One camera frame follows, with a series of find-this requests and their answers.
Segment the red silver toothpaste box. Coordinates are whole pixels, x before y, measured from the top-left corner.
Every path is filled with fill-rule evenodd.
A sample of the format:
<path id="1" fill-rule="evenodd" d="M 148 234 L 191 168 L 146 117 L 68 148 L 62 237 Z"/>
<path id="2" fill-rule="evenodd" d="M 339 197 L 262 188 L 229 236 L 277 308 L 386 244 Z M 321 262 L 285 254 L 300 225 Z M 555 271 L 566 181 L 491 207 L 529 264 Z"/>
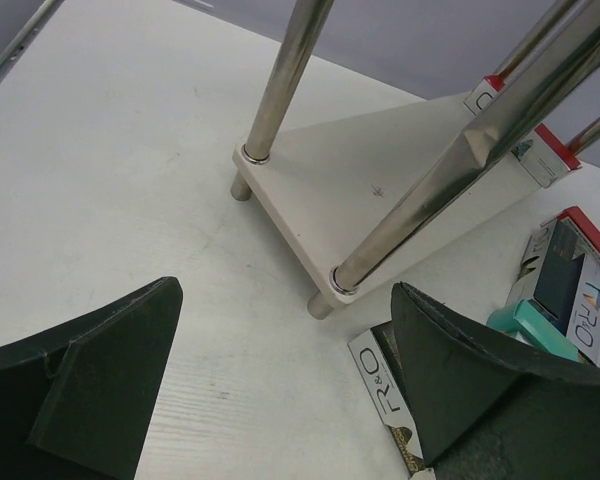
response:
<path id="1" fill-rule="evenodd" d="M 543 188 L 549 188 L 581 167 L 575 154 L 544 124 L 520 141 L 512 154 Z"/>

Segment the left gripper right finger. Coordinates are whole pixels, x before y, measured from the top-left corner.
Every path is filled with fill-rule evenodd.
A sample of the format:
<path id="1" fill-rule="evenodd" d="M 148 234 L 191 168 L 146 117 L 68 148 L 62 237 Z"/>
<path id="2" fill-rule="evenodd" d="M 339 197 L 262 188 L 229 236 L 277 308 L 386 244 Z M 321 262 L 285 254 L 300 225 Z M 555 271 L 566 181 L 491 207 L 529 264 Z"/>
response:
<path id="1" fill-rule="evenodd" d="M 543 352 L 397 283 L 406 402 L 439 479 L 600 479 L 600 368 Z"/>

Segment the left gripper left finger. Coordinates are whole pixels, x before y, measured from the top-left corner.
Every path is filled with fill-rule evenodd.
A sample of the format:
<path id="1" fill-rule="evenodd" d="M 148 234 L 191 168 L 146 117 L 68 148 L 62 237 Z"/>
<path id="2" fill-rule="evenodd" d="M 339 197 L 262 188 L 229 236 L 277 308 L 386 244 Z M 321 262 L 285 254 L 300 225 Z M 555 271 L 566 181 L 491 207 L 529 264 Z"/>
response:
<path id="1" fill-rule="evenodd" d="M 0 479 L 134 478 L 182 307 L 162 277 L 0 347 Z"/>

